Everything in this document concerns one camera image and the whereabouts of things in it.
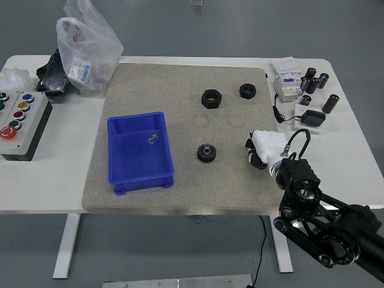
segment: electrolytic capacitor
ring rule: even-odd
[[[319,78],[316,78],[316,77],[313,77],[308,85],[308,87],[306,88],[306,93],[308,94],[313,94],[316,90],[317,87],[319,87],[319,84],[320,84],[320,80]]]
[[[329,79],[329,75],[326,74],[326,73],[322,73],[322,74],[320,74],[319,79],[320,79],[319,89],[323,89],[324,86],[325,86],[325,84],[326,84],[326,82],[327,82],[328,79]]]
[[[304,77],[312,79],[315,74],[316,74],[316,69],[315,68],[308,68]]]
[[[303,97],[301,97],[301,99],[300,99],[299,104],[308,106],[311,103],[311,101],[312,101],[312,99],[309,95],[303,95]]]
[[[310,83],[310,79],[309,78],[301,77],[301,84],[300,84],[301,92],[304,93],[304,91],[308,87],[309,83]]]
[[[336,94],[332,94],[331,96],[329,96],[328,100],[323,106],[323,112],[326,114],[330,114],[330,112],[333,110],[339,100],[340,98]]]

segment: blue button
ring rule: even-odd
[[[31,94],[25,94],[23,96],[23,101],[25,102],[32,102],[34,100],[34,97]]]

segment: blue plastic bin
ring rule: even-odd
[[[111,117],[108,131],[108,180],[116,195],[173,185],[163,112]]]

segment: red emergency stop button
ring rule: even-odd
[[[0,137],[6,141],[13,141],[17,137],[16,129],[12,126],[6,126],[0,131]]]

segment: spur gear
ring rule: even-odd
[[[216,158],[216,148],[210,144],[201,144],[197,149],[197,157],[203,163],[209,163]]]

